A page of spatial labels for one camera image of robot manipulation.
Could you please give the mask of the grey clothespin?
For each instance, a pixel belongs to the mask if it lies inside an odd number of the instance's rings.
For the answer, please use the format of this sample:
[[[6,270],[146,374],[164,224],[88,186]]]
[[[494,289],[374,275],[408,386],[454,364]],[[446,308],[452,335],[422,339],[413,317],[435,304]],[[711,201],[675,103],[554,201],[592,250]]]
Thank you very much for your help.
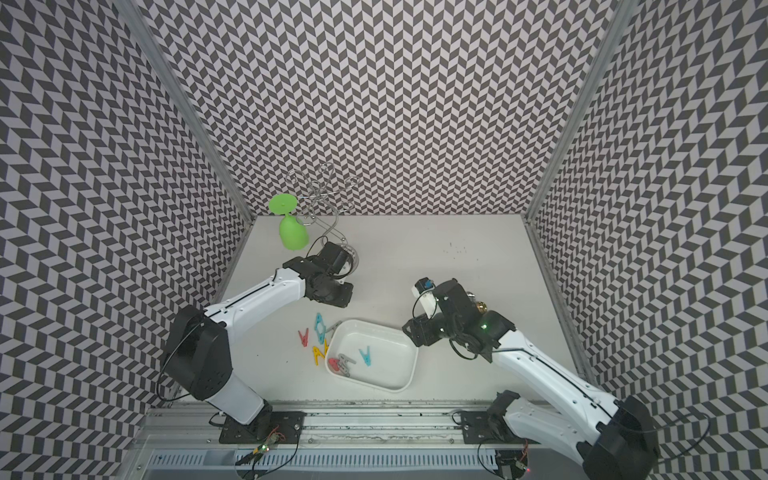
[[[337,371],[344,377],[350,378],[350,366],[355,365],[356,361],[347,355],[339,354],[336,358]]]
[[[342,323],[343,323],[343,320],[340,320],[340,321],[337,321],[337,322],[335,322],[335,323],[334,323],[333,325],[331,325],[330,327],[327,327],[327,328],[326,328],[326,331],[325,331],[325,334],[326,334],[326,335],[332,335],[332,334],[333,334],[333,333],[336,331],[336,329],[337,329],[337,328],[338,328],[338,327],[339,327],[339,326],[340,326]]]

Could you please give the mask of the teal clothespin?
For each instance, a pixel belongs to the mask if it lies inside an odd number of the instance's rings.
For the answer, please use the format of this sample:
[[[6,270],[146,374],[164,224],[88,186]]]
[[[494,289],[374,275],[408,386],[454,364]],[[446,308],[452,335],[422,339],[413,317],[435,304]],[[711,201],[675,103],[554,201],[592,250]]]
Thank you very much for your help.
[[[365,350],[360,349],[359,353],[360,353],[360,355],[361,355],[361,357],[363,359],[364,364],[366,366],[370,367],[371,364],[372,364],[370,347],[367,347]]]
[[[320,312],[318,312],[315,317],[314,331],[317,336],[318,343],[321,346],[323,346],[332,337],[334,332],[334,327],[333,326],[328,327],[325,324],[323,315]]]

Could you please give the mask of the yellow clothespin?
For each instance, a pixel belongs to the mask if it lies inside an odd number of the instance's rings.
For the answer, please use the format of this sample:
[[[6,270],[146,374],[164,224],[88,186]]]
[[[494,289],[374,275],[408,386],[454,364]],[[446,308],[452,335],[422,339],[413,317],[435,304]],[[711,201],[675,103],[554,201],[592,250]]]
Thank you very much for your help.
[[[320,365],[322,360],[326,358],[326,354],[328,353],[329,345],[327,342],[324,342],[322,346],[314,346],[312,348],[312,354],[313,354],[313,360],[315,365]]]

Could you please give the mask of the white plastic storage box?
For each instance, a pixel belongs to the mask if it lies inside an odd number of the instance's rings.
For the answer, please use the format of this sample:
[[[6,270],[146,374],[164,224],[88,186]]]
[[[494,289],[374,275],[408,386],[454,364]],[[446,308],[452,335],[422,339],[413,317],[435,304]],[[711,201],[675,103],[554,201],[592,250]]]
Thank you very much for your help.
[[[359,353],[370,347],[370,367]],[[347,355],[356,361],[350,366],[351,377],[346,378],[328,366],[328,358]],[[401,330],[368,321],[345,320],[333,333],[324,360],[326,371],[357,385],[388,393],[401,393],[412,383],[416,371],[418,349]]]

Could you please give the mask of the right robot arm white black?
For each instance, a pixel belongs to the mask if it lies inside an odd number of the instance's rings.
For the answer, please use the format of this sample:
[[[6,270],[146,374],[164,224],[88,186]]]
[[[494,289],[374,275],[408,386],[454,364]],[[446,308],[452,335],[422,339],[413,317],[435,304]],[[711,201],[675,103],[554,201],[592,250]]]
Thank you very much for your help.
[[[645,479],[657,466],[657,429],[640,400],[619,400],[563,367],[455,279],[421,278],[412,292],[423,312],[402,331],[415,346],[445,339],[460,358],[513,372],[547,402],[542,408],[517,392],[498,393],[485,412],[491,440],[533,441],[574,461],[590,479]]]

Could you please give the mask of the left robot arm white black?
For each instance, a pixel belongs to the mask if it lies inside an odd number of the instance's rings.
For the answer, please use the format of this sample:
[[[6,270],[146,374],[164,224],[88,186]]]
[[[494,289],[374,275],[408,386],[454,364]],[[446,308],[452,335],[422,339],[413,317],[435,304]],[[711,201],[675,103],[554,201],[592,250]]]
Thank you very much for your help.
[[[272,313],[299,300],[347,307],[353,285],[344,278],[354,266],[349,250],[328,242],[319,253],[286,261],[265,280],[228,300],[203,309],[182,308],[163,348],[160,376],[240,425],[269,417],[268,401],[234,373],[233,345]]]

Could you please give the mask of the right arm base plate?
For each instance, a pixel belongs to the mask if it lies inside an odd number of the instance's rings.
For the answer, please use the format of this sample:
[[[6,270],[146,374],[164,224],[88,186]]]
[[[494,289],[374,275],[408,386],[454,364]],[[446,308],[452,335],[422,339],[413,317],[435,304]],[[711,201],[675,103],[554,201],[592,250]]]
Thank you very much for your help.
[[[502,419],[491,417],[486,411],[459,410],[451,415],[451,419],[460,430],[464,443],[468,445],[525,443],[511,432]]]

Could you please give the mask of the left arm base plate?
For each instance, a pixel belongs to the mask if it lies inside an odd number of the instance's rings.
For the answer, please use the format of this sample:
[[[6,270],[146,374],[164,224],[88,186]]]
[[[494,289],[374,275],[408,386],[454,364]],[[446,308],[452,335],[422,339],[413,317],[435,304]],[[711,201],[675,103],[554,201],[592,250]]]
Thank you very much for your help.
[[[256,445],[268,435],[276,435],[279,445],[295,445],[303,431],[306,413],[302,411],[273,411],[259,414],[251,423],[240,424],[229,415],[221,427],[220,444]]]

